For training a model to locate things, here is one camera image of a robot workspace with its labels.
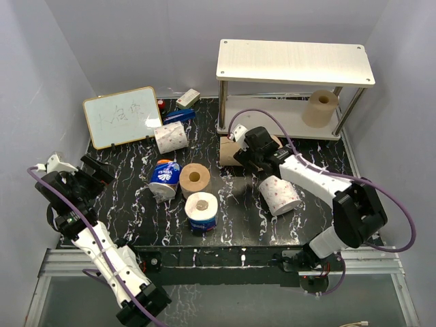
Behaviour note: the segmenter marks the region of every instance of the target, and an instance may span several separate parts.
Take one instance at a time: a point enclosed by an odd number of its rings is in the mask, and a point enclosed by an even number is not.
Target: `gray wall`
[[[388,0],[46,0],[99,95],[150,85],[217,95],[219,40],[363,44]],[[230,93],[304,91],[231,83]]]
[[[26,169],[54,150],[76,164],[94,92],[44,0],[0,1],[0,317],[22,326],[47,247],[59,234]]]
[[[401,255],[422,326],[434,326],[436,248],[436,5],[392,0],[366,49],[375,88],[362,98],[347,130],[360,173],[395,193],[415,217],[418,238]],[[383,237],[404,245],[406,219],[385,201]]]

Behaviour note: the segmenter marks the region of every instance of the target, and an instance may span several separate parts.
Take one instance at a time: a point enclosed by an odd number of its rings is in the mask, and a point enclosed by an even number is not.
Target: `whiteboard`
[[[162,126],[152,87],[84,100],[83,110],[97,150],[154,137],[153,129]]]

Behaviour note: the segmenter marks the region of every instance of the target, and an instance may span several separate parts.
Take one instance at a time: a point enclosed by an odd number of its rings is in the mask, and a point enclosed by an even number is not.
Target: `glass panel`
[[[332,287],[339,276],[330,276]],[[390,275],[346,276],[315,298],[279,285],[165,286],[172,303],[159,315],[169,327],[332,326],[367,320],[406,327]],[[109,288],[85,277],[53,277],[39,327],[122,326]]]

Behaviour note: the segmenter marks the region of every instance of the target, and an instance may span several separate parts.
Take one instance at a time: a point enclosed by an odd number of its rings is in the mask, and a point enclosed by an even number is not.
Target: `marble pattern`
[[[170,110],[175,101],[166,100]],[[219,166],[217,130],[218,99],[201,99],[196,118],[185,123],[189,147],[160,155],[155,141],[97,151],[92,157],[115,168],[115,181],[98,197],[95,209],[112,239],[126,238],[137,246],[257,246],[302,245],[332,224],[331,209],[319,198],[295,185],[302,204],[273,217],[258,185],[265,173],[251,174],[242,167]],[[295,140],[296,148],[313,163],[332,172],[351,174],[342,141]],[[159,159],[173,159],[182,166],[194,162],[211,171],[213,194],[219,201],[217,227],[203,234],[191,231],[179,188],[176,198],[157,204],[148,183]]]

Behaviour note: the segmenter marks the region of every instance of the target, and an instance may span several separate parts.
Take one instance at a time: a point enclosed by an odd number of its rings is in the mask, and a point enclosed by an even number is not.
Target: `white wooden shelf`
[[[372,87],[364,46],[256,40],[221,40],[218,80]]]
[[[221,40],[217,64],[219,80],[218,132],[228,132],[228,123],[239,111],[263,108],[279,119],[286,132],[295,138],[338,140],[346,119],[367,88],[375,84],[364,46],[259,40]],[[343,87],[357,87],[341,118],[333,115],[329,124],[316,129],[301,119],[306,102],[259,98],[228,98],[228,82],[267,82],[334,86],[339,95]],[[261,114],[245,114],[238,122],[250,129],[265,126],[270,134],[283,133]]]
[[[307,126],[301,119],[302,112],[307,105],[302,100],[286,99],[260,99],[253,97],[229,96],[226,102],[225,128],[218,127],[218,133],[227,134],[228,126],[234,115],[247,108],[259,108],[270,112],[285,128],[291,138],[310,138],[316,140],[338,140],[340,136],[334,136],[332,130],[338,123],[336,113],[333,114],[329,124],[323,128]],[[247,129],[257,126],[265,127],[268,132],[278,137],[284,137],[283,132],[272,119],[261,112],[244,112],[233,122],[233,127],[242,124]]]

